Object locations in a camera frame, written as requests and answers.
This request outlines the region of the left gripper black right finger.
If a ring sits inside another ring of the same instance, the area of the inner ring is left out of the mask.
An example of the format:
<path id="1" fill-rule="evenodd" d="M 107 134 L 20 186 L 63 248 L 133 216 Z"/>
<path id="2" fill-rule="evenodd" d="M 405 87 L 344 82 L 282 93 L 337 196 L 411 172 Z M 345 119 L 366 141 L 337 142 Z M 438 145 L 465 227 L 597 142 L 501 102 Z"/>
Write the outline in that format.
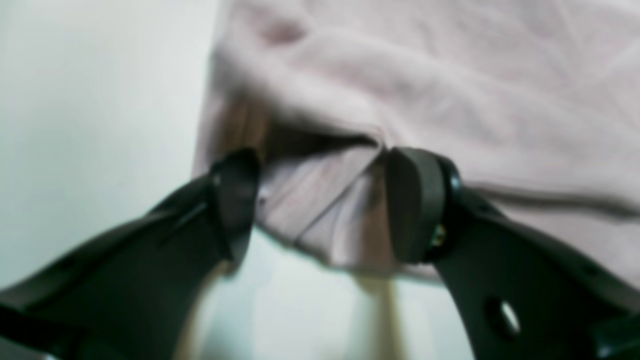
<path id="1" fill-rule="evenodd" d="M 477 360 L 640 357 L 638 290 L 503 215 L 448 158 L 392 148 L 385 196 L 395 258 L 436 269 Z"/>

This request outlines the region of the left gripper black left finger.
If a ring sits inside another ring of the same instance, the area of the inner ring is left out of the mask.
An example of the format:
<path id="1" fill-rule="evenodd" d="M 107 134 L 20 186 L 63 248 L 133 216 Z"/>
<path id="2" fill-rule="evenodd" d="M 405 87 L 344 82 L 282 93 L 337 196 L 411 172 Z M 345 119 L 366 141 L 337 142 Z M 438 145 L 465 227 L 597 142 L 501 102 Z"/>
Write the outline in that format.
<path id="1" fill-rule="evenodd" d="M 256 151 L 214 162 L 147 214 L 1 292 L 1 337 L 60 360 L 171 360 L 206 277 L 238 265 L 258 196 Z"/>

